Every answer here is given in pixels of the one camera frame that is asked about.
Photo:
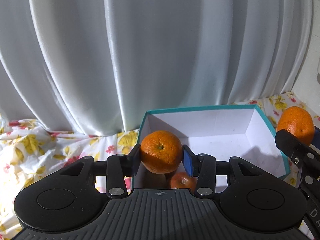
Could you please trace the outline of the floral bed sheet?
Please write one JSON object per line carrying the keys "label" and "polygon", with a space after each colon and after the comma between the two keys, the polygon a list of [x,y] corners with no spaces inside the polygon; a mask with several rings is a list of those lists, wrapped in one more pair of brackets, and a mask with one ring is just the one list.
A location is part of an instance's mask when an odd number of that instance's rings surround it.
{"label": "floral bed sheet", "polygon": [[14,200],[22,189],[87,155],[99,161],[128,154],[138,133],[134,129],[97,137],[48,132],[36,119],[9,122],[1,117],[1,239],[12,239],[22,229],[14,213]]}

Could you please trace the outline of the white curtain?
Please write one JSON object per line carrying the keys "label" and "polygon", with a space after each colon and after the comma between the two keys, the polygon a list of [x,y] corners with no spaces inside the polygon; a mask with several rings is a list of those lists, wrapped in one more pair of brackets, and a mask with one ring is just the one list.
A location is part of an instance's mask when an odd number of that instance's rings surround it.
{"label": "white curtain", "polygon": [[111,135],[292,89],[311,0],[1,0],[1,113]]}

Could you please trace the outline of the teal cardboard box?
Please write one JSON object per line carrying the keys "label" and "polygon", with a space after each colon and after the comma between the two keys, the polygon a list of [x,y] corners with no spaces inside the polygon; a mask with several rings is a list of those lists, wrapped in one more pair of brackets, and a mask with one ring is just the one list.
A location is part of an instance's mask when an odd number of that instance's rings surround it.
{"label": "teal cardboard box", "polygon": [[290,174],[287,157],[276,147],[275,129],[257,105],[147,111],[138,142],[160,130],[176,135],[195,154],[212,155],[219,161],[241,157],[281,179]]}

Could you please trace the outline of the large orange mandarin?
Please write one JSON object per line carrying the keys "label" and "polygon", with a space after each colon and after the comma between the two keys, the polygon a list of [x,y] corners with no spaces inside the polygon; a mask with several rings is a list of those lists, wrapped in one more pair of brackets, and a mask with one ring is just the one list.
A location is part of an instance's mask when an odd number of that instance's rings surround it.
{"label": "large orange mandarin", "polygon": [[155,131],[147,135],[140,145],[140,159],[154,174],[166,174],[178,169],[183,157],[182,144],[168,131]]}

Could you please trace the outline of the small orange in box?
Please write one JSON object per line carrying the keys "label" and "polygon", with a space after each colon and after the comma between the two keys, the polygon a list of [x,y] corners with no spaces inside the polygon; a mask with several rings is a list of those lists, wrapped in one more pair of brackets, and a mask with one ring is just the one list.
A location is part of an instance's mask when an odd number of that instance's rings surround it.
{"label": "small orange in box", "polygon": [[171,189],[189,189],[193,193],[196,183],[197,178],[190,177],[186,172],[178,172],[171,177],[169,186]]}

